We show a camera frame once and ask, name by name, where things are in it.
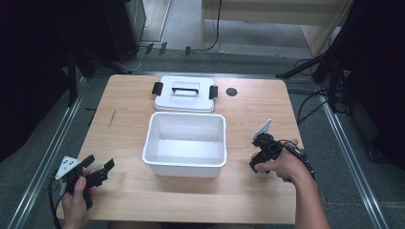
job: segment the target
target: person's left hand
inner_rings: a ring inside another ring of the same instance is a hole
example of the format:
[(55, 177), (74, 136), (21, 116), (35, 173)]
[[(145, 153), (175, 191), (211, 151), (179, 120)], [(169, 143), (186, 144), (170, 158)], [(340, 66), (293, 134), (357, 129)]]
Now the person's left hand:
[[(84, 228), (89, 220), (86, 201), (83, 198), (83, 190), (86, 188), (86, 178), (80, 177), (75, 184), (75, 193), (72, 195), (66, 193), (62, 198), (63, 212), (65, 215), (64, 229)], [(93, 189), (90, 190), (90, 196), (93, 197)]]

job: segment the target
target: handheld controller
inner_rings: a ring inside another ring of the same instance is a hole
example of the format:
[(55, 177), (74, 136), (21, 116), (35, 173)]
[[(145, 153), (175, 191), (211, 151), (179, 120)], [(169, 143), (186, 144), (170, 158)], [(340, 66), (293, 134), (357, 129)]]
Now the handheld controller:
[(315, 179), (315, 173), (313, 172), (312, 167), (309, 165), (307, 156), (304, 154), (302, 149), (299, 149), (298, 146), (287, 140), (276, 141), (272, 135), (267, 133), (270, 122), (271, 120), (269, 119), (253, 137), (252, 144), (255, 147), (259, 147), (260, 152), (252, 155), (251, 161), (249, 162), (250, 168), (257, 174), (258, 171), (254, 168), (256, 164), (277, 159), (283, 148), (286, 148), (291, 154), (304, 163), (312, 178)]
[(102, 181), (108, 178), (108, 172), (115, 166), (114, 161), (111, 159), (104, 164), (104, 168), (90, 173), (89, 175), (84, 175), (83, 169), (87, 168), (94, 161), (95, 157), (93, 155), (86, 157), (83, 161), (65, 156), (55, 176), (55, 179), (62, 180), (59, 195), (63, 196), (65, 193), (70, 193), (73, 195), (77, 180), (80, 177), (85, 177), (86, 188), (83, 191), (83, 197), (86, 201), (87, 209), (91, 208), (93, 206), (93, 202), (90, 198), (90, 189), (95, 186), (100, 186)]

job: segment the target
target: metal frame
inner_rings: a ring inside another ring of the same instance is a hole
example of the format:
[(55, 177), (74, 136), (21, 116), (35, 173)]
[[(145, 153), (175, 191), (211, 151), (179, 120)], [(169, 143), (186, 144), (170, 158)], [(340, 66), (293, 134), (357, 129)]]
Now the metal frame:
[[(235, 74), (235, 73), (166, 73), (166, 72), (143, 72), (139, 74), (144, 75), (181, 75), (181, 76), (190, 76), (190, 77), (220, 77), (220, 78), (253, 78), (253, 79), (276, 79), (275, 75), (272, 74)], [(45, 153), (42, 161), (40, 162), (37, 171), (35, 172), (32, 181), (27, 188), (24, 196), (22, 197), (20, 204), (11, 219), (11, 222), (8, 228), (23, 228), (24, 223), (35, 203), (35, 200), (41, 190), (41, 187), (47, 178), (53, 161), (58, 153), (59, 147), (64, 140), (64, 137), (69, 130), (69, 127), (75, 117), (76, 111), (82, 97), (85, 93), (86, 86), (88, 83), (88, 78), (82, 77), (79, 81), (78, 91), (79, 95), (72, 107), (68, 108), (62, 121), (59, 124), (59, 127), (56, 130), (56, 133), (51, 141), (50, 146), (48, 147), (47, 152)], [(294, 77), (294, 79), (283, 79), (286, 82), (309, 82), (311, 78), (309, 77)], [(315, 90), (319, 91), (320, 86), (315, 85)], [(319, 96), (321, 102), (325, 102), (326, 99), (323, 96)], [(370, 183), (367, 181), (366, 176), (364, 175), (360, 164), (357, 161), (352, 146), (347, 139), (345, 132), (340, 124), (339, 118), (334, 114), (329, 107), (329, 105), (324, 105), (324, 110), (327, 115), (327, 118), (330, 122), (330, 126), (335, 133), (336, 139), (339, 143), (339, 146), (342, 150), (346, 163), (349, 166), (349, 170), (352, 173), (352, 177), (357, 186), (358, 192), (363, 200), (363, 203), (369, 213), (371, 221), (374, 228), (390, 228), (387, 220), (385, 219), (379, 203), (375, 197), (373, 189)]]
[[(315, 84), (315, 89), (316, 91), (319, 91), (319, 85)], [(319, 99), (321, 102), (326, 102), (324, 96), (319, 96)], [(340, 124), (338, 116), (333, 113), (328, 103), (324, 103), (324, 110), (339, 143), (340, 149), (342, 150), (343, 156), (345, 157), (346, 163), (348, 164), (349, 170), (352, 173), (354, 183), (357, 186), (361, 198), (363, 199), (364, 206), (366, 207), (370, 219), (372, 220), (374, 228), (390, 228), (384, 214), (381, 211), (372, 186), (368, 182), (360, 164), (357, 161), (355, 152), (352, 149), (350, 141), (345, 135), (345, 131)]]
[(60, 122), (45, 155), (43, 156), (41, 162), (39, 163), (38, 169), (33, 175), (32, 181), (30, 182), (30, 185), (25, 191), (20, 201), (20, 204), (18, 205), (18, 208), (11, 219), (8, 228), (10, 229), (23, 228), (28, 215), (33, 205), (35, 204), (36, 198), (38, 197), (38, 194), (41, 191), (41, 187), (43, 186), (46, 178), (49, 175), (54, 159), (56, 158), (56, 155), (59, 151), (60, 145), (62, 144), (66, 136), (66, 133), (68, 132), (69, 127), (71, 126), (71, 123), (75, 118), (77, 108), (79, 107), (80, 102), (82, 100), (83, 93), (86, 89), (88, 80), (89, 80), (88, 78), (81, 77), (78, 83), (79, 94), (77, 100), (73, 103), (71, 107), (68, 108), (68, 110), (64, 114), (62, 121)]

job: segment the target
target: black handle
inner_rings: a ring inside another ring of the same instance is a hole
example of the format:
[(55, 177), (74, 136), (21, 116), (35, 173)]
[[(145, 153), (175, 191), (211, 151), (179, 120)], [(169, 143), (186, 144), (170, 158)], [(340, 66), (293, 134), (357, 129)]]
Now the black handle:
[(175, 91), (189, 91), (189, 92), (195, 92), (196, 94), (199, 93), (199, 90), (198, 90), (198, 89), (172, 88), (172, 90), (173, 90), (173, 93), (174, 93)]

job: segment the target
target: white lid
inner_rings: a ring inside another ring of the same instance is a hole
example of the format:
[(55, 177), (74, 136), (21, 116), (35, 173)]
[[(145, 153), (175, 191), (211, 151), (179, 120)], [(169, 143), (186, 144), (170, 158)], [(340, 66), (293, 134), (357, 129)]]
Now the white lid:
[(210, 113), (214, 110), (214, 99), (209, 98), (214, 80), (165, 75), (160, 82), (161, 94), (155, 99), (159, 111)]

